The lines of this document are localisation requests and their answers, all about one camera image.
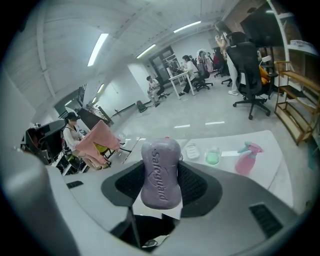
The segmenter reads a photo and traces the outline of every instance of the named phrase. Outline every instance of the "pink cloth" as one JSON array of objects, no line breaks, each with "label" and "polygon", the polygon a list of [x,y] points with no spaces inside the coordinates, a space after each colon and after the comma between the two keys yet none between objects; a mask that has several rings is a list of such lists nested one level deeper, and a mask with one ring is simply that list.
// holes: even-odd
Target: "pink cloth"
[{"label": "pink cloth", "polygon": [[118,151],[120,148],[119,142],[120,140],[113,135],[109,127],[102,120],[100,120],[84,137],[84,139],[75,146],[75,149],[94,157],[99,161],[100,164],[103,165],[107,161],[103,155],[100,155],[95,143],[104,147],[108,147],[111,150]]}]

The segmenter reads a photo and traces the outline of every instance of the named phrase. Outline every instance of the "monitor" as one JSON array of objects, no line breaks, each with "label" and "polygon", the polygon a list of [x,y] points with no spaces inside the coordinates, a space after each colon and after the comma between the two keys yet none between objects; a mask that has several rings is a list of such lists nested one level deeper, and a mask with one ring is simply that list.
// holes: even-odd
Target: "monitor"
[{"label": "monitor", "polygon": [[267,2],[240,24],[243,32],[258,48],[284,45],[276,16]]}]

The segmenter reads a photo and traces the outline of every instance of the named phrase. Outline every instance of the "spray bottle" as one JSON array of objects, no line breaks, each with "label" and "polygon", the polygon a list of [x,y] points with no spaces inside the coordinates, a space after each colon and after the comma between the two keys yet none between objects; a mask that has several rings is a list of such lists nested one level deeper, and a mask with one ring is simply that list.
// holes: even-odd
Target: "spray bottle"
[{"label": "spray bottle", "polygon": [[247,176],[255,165],[257,154],[264,152],[264,150],[257,144],[254,144],[252,142],[246,141],[244,144],[245,147],[238,150],[238,153],[242,153],[245,151],[249,152],[240,156],[235,164],[235,170],[240,175]]}]

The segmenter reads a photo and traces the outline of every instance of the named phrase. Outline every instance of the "white floor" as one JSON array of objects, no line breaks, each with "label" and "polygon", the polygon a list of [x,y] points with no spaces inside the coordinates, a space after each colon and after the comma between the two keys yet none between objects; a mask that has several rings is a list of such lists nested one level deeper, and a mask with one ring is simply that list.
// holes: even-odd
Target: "white floor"
[{"label": "white floor", "polygon": [[[271,115],[267,117],[264,110],[255,106],[252,112],[253,120],[249,120],[249,104],[233,107],[233,103],[241,101],[242,96],[228,94],[230,88],[221,84],[221,81],[227,78],[211,76],[207,79],[207,82],[213,82],[210,90],[195,91],[195,96],[190,92],[182,96],[181,100],[178,100],[173,92],[167,99],[161,99],[158,107],[149,107],[143,113],[137,110],[118,128],[115,135],[123,141],[128,138],[135,140],[136,138],[164,137],[178,140],[223,137],[270,130],[283,152],[289,170],[294,209],[302,213],[306,208],[306,201],[314,198],[320,178],[318,171],[308,168],[307,143],[303,142],[300,146],[296,146],[286,127],[274,114],[276,93],[265,103],[271,110]],[[206,125],[212,122],[224,123]],[[116,165],[117,162],[121,164],[125,154],[123,152],[112,156],[112,164]]]}]

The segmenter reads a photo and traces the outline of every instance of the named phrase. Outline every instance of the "purple soap bar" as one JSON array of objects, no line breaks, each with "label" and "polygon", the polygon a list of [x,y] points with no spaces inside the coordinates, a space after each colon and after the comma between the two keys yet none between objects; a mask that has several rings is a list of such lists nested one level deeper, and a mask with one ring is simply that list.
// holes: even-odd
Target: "purple soap bar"
[{"label": "purple soap bar", "polygon": [[152,209],[175,208],[182,199],[177,181],[179,144],[174,139],[157,138],[145,142],[141,154],[144,163],[142,202]]}]

